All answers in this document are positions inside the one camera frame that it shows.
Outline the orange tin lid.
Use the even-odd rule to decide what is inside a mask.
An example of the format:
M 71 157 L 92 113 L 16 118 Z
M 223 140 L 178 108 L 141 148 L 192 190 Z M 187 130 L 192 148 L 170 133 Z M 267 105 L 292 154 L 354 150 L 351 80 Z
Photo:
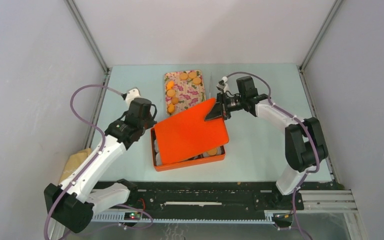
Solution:
M 153 127 L 163 165 L 187 160 L 229 142 L 224 120 L 205 121 L 215 103 L 216 99 L 210 98 Z

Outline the orange tin box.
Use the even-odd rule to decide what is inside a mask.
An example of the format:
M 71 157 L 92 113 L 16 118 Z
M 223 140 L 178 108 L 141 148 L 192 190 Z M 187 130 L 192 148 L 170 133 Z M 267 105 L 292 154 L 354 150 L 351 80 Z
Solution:
M 218 148 L 220 148 L 220 155 L 212 156 L 212 157 L 203 157 L 203 154 L 199 154 L 197 156 L 191 157 L 189 159 L 180 161 L 180 162 L 175 162 L 175 163 L 170 163 L 170 164 L 163 164 L 157 166 L 156 165 L 156 152 L 154 150 L 154 140 L 157 139 L 157 136 L 155 134 L 154 128 L 150 130 L 150 137 L 151 137 L 151 149 L 152 149 L 152 161 L 153 161 L 153 167 L 157 172 L 162 172 L 162 171 L 168 171 L 168 170 L 174 170 L 174 169 L 179 169 L 179 168 L 185 168 L 185 167 L 191 167 L 191 166 L 196 166 L 196 165 L 202 165 L 202 164 L 207 164 L 207 163 L 212 163 L 212 162 L 218 162 L 222 161 L 225 159 L 226 156 L 226 150 L 225 146 L 222 145 Z

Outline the metal tongs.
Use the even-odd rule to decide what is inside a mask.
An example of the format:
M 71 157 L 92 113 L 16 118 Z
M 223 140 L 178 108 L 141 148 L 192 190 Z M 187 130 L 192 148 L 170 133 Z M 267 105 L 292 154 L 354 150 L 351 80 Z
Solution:
M 208 84 L 208 98 L 210 99 L 212 97 L 212 85 L 213 85 L 213 75 L 210 74 L 209 78 L 209 84 Z

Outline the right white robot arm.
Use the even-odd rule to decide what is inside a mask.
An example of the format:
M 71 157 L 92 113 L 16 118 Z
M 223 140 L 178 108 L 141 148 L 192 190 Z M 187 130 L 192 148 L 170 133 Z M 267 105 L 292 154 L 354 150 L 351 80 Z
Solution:
M 272 100 L 270 93 L 258 93 L 254 74 L 242 75 L 236 80 L 235 94 L 229 89 L 228 77 L 217 83 L 216 102 L 204 119 L 228 120 L 232 112 L 244 110 L 283 133 L 287 166 L 275 183 L 270 201 L 275 208 L 284 209 L 291 202 L 290 195 L 299 190 L 308 174 L 319 171 L 321 161 L 329 155 L 321 124 L 315 117 L 300 118 L 286 111 Z

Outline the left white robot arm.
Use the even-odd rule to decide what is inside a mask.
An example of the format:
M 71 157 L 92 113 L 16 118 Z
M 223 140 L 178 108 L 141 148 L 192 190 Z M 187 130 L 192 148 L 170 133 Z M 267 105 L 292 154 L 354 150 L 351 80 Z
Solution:
M 102 132 L 102 140 L 88 158 L 59 185 L 50 183 L 45 188 L 48 219 L 53 218 L 77 234 L 94 215 L 110 207 L 136 206 L 138 194 L 124 183 L 116 182 L 97 191 L 93 188 L 111 164 L 156 124 L 156 114 L 151 113 L 154 107 L 142 97 L 130 100 L 128 110 Z

